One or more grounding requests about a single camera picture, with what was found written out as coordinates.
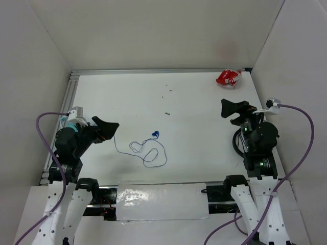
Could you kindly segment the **teal white cat-ear headphones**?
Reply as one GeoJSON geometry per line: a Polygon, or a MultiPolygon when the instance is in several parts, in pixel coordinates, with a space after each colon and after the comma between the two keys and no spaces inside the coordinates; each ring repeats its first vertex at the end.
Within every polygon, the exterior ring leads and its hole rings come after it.
{"type": "Polygon", "coordinates": [[[71,128],[75,132],[78,132],[77,127],[73,123],[68,122],[68,116],[63,116],[59,119],[59,129],[63,128],[71,128]]]}

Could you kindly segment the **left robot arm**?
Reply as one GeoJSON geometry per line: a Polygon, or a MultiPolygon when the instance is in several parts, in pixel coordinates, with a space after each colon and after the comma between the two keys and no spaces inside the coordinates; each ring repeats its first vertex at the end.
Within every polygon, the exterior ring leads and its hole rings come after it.
{"type": "Polygon", "coordinates": [[[44,215],[37,223],[33,244],[73,244],[81,218],[90,204],[99,201],[101,191],[96,179],[79,178],[81,157],[92,144],[110,140],[119,127],[92,117],[68,113],[65,126],[55,136],[53,163],[49,169],[48,198],[44,215]]]}

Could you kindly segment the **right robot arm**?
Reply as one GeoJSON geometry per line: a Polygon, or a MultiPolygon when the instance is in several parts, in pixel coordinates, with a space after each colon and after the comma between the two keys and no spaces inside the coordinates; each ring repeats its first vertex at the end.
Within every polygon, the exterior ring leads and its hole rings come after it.
{"type": "Polygon", "coordinates": [[[246,177],[227,176],[223,194],[228,200],[235,200],[250,238],[249,244],[291,244],[274,190],[278,173],[272,150],[279,134],[272,123],[264,120],[265,113],[278,114],[279,103],[276,99],[268,99],[263,109],[257,109],[247,101],[221,101],[223,118],[239,114],[230,122],[239,127],[237,133],[245,145],[241,155],[247,170],[246,177]]]}

